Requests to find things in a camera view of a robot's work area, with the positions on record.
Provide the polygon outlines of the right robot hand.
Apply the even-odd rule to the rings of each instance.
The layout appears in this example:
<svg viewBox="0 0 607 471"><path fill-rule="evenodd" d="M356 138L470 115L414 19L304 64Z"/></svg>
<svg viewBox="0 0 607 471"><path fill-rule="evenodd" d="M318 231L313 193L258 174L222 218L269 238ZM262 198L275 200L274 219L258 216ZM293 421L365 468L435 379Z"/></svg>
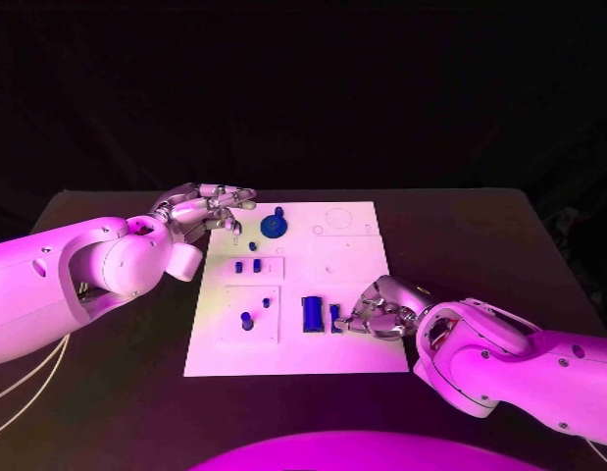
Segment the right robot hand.
<svg viewBox="0 0 607 471"><path fill-rule="evenodd" d="M427 289L383 275L359 295L349 313L333 321L333 327L382 341L396 341L416 333L427 311L437 303Z"/></svg>

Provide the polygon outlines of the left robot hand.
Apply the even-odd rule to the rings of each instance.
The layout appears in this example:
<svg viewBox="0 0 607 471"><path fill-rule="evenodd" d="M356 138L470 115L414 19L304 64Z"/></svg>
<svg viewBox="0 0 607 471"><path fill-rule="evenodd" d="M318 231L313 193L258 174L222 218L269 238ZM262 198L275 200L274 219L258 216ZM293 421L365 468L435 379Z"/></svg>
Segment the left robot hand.
<svg viewBox="0 0 607 471"><path fill-rule="evenodd" d="M147 215L170 232L172 241L193 244L206 232L242 233L233 210L254 210L257 192L251 188L209 183L184 183L164 192Z"/></svg>

